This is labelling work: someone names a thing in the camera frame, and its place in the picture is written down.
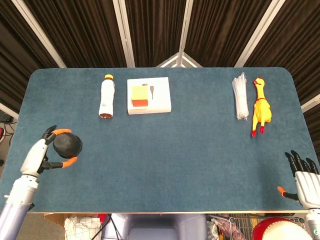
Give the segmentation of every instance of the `black ball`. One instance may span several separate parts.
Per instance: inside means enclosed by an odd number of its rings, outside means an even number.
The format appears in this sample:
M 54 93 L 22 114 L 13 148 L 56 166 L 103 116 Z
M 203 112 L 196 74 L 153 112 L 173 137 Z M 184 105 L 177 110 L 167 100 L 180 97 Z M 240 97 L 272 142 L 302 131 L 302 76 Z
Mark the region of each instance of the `black ball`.
M 77 156 L 82 149 L 82 141 L 72 133 L 62 133 L 53 141 L 54 150 L 65 159 Z

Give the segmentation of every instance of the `white bottle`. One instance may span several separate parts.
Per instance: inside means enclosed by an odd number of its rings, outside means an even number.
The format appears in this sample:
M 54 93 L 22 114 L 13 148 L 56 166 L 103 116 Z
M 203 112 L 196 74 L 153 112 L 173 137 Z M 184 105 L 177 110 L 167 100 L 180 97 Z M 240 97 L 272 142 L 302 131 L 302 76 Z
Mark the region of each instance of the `white bottle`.
M 99 116 L 101 118 L 110 119 L 114 116 L 114 95 L 114 77 L 107 74 L 101 84 L 101 103 L 99 108 Z

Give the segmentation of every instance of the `yellow rubber chicken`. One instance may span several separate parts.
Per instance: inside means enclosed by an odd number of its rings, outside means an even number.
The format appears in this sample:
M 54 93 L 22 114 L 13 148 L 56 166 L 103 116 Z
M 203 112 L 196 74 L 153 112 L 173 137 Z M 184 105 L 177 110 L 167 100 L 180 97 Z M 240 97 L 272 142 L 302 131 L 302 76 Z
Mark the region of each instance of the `yellow rubber chicken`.
M 261 123 L 260 133 L 264 134 L 265 123 L 271 122 L 272 114 L 270 110 L 270 105 L 267 102 L 267 99 L 265 98 L 265 94 L 264 94 L 265 81 L 261 77 L 258 77 L 256 80 L 253 81 L 253 84 L 255 85 L 256 91 L 258 94 L 258 97 L 254 104 L 254 113 L 252 118 L 252 134 L 251 135 L 254 138 L 257 134 L 256 128 L 257 128 L 258 122 Z

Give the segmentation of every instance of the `yellow bottle cap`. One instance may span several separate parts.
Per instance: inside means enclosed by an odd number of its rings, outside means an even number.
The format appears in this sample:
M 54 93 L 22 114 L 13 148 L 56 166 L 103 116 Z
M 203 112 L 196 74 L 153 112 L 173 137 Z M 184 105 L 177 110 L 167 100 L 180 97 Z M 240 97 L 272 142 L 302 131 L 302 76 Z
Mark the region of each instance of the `yellow bottle cap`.
M 104 79 L 114 79 L 114 76 L 112 76 L 111 74 L 107 74 L 104 76 Z

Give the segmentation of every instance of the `robot finger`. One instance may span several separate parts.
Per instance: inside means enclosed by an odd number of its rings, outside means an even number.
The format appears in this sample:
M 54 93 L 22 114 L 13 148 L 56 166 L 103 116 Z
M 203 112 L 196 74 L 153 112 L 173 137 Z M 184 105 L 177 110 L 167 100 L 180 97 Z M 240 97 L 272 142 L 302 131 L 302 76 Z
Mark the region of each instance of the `robot finger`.
M 304 168 L 305 168 L 305 171 L 308 172 L 308 173 L 310 173 L 310 167 L 309 167 L 309 165 L 308 165 L 304 160 L 302 160 L 302 159 L 301 159 L 301 162 L 302 162 L 302 164 L 303 164 L 303 166 L 304 166 Z
M 294 201 L 299 201 L 298 194 L 296 193 L 289 193 L 287 192 L 282 186 L 277 187 L 279 193 L 281 194 L 282 197 L 286 199 L 291 199 Z
M 318 168 L 317 168 L 317 165 L 315 164 L 315 162 L 312 161 L 310 158 L 306 158 L 305 160 L 310 165 L 310 172 L 314 173 L 314 174 L 319 174 L 319 171 L 318 171 Z
M 295 177 L 295 176 L 296 176 L 296 172 L 299 171 L 299 169 L 297 168 L 296 161 L 295 161 L 295 159 L 291 156 L 290 153 L 285 152 L 284 154 L 285 154 L 285 156 L 286 156 L 286 157 L 288 158 L 288 160 L 289 160 L 292 174 L 293 174 L 293 176 Z
M 301 158 L 299 156 L 298 153 L 296 153 L 295 151 L 291 150 L 291 154 L 293 155 L 294 159 L 295 159 L 295 162 L 297 164 L 297 168 L 299 171 L 302 171 L 302 172 L 306 172 L 307 169 L 305 168 L 303 162 L 301 161 Z

